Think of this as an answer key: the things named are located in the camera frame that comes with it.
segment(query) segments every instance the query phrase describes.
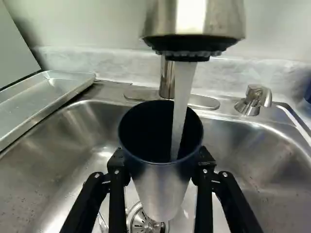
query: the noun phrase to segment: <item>stainless steel sink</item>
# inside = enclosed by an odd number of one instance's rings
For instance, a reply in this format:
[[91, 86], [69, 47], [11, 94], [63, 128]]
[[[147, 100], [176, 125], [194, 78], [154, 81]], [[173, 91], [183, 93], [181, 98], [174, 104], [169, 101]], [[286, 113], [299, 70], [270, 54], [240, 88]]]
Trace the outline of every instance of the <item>stainless steel sink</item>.
[[[94, 84], [1, 153], [1, 232], [59, 232], [88, 175], [107, 172], [106, 163], [119, 146], [118, 123], [136, 104], [124, 98], [128, 88], [134, 87]], [[284, 104], [244, 116], [234, 109], [237, 98], [217, 98], [218, 110], [195, 110], [217, 170], [235, 175], [264, 232], [310, 232], [310, 131]], [[101, 206], [106, 223], [108, 199]], [[131, 182], [127, 208], [137, 201]], [[170, 232], [192, 232], [195, 202], [196, 187], [190, 183]], [[214, 232], [229, 232], [215, 196], [213, 205]], [[102, 222], [96, 222], [94, 232], [104, 232]]]

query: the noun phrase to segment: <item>kitchen faucet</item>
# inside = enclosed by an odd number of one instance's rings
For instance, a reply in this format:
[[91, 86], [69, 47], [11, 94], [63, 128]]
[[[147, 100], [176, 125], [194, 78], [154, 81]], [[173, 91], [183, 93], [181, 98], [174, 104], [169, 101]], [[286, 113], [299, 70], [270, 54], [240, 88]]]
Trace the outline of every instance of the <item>kitchen faucet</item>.
[[173, 99], [175, 61], [208, 61], [245, 38], [243, 0], [150, 0], [141, 37], [162, 55], [159, 94]]

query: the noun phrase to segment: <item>sink drain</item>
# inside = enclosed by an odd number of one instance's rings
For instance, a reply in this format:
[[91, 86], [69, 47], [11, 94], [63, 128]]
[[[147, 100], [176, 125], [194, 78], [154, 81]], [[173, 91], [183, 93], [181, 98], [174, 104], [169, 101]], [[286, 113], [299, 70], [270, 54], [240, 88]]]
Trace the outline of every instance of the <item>sink drain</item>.
[[140, 202], [130, 209], [127, 216], [127, 228], [129, 233], [169, 233], [169, 223], [156, 222], [149, 218]]

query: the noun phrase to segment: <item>running water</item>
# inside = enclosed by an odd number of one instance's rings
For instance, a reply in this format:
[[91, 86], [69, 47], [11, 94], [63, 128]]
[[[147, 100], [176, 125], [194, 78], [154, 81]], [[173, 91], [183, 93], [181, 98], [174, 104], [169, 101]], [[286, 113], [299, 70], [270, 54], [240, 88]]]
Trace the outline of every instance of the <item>running water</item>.
[[196, 62], [175, 62], [175, 101], [172, 127], [171, 161], [178, 157], [180, 141], [183, 134], [184, 123], [187, 112], [187, 104], [193, 77], [196, 69]]

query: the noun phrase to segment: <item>stainless steel cup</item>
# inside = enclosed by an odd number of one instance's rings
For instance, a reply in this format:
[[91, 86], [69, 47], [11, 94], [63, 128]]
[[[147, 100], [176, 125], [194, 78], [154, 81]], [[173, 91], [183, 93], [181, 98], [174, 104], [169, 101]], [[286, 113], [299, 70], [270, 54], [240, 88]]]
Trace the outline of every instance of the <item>stainless steel cup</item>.
[[146, 101], [131, 108], [119, 125], [126, 166], [146, 214], [174, 218], [184, 199], [203, 138], [203, 125], [190, 108], [176, 161], [170, 161], [174, 102]]

